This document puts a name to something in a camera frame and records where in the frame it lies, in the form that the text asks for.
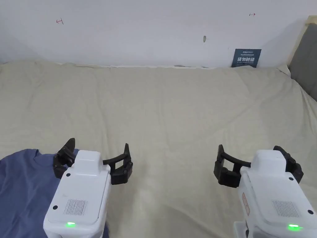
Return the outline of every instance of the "red arrow mark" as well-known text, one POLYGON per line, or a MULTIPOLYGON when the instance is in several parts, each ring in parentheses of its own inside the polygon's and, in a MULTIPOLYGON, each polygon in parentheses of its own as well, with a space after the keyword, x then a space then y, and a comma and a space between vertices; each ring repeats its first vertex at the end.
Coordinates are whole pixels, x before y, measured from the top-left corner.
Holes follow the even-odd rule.
POLYGON ((63 23, 63 20, 61 19, 60 21, 58 21, 58 20, 56 20, 56 23, 60 23, 60 22, 62 22, 63 23))

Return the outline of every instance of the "white wall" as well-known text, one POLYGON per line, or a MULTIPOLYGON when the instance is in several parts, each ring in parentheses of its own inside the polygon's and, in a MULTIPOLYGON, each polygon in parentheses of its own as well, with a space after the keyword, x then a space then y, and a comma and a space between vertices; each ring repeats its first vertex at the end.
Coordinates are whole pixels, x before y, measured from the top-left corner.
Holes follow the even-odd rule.
POLYGON ((316 0, 2 0, 0 62, 216 67, 251 48, 276 66, 316 12, 316 0))

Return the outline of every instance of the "speaker grille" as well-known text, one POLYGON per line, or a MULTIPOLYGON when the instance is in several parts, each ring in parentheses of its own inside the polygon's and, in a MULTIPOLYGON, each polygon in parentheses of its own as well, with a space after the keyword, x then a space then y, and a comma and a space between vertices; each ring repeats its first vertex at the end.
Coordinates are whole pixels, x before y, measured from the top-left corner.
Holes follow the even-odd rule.
POLYGON ((64 215, 83 216, 85 214, 87 200, 68 199, 64 215))
POLYGON ((294 202, 273 200, 272 203, 279 216, 301 217, 301 213, 294 202))

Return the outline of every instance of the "bed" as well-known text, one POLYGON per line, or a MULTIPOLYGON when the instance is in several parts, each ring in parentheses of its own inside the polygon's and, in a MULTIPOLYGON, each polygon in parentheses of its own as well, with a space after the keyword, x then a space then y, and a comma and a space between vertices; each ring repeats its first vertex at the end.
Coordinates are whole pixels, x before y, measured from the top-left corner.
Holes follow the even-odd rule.
POLYGON ((291 73, 286 65, 6 63, 0 157, 26 148, 56 153, 75 137, 78 149, 108 159, 129 143, 133 173, 112 187, 110 237, 232 238, 243 213, 237 189, 220 186, 213 175, 219 144, 247 161, 258 149, 283 147, 301 164, 300 185, 317 208, 317 102, 291 73))

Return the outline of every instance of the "blue cloth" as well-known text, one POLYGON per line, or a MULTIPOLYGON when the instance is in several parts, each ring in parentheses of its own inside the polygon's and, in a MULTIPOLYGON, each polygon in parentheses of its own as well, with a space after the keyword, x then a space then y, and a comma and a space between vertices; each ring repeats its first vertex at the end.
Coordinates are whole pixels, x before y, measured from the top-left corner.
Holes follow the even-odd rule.
MULTIPOLYGON (((2 238, 47 237, 43 221, 60 181, 54 175, 53 156, 25 149, 0 160, 2 238)), ((108 237, 107 226, 103 237, 108 237)))

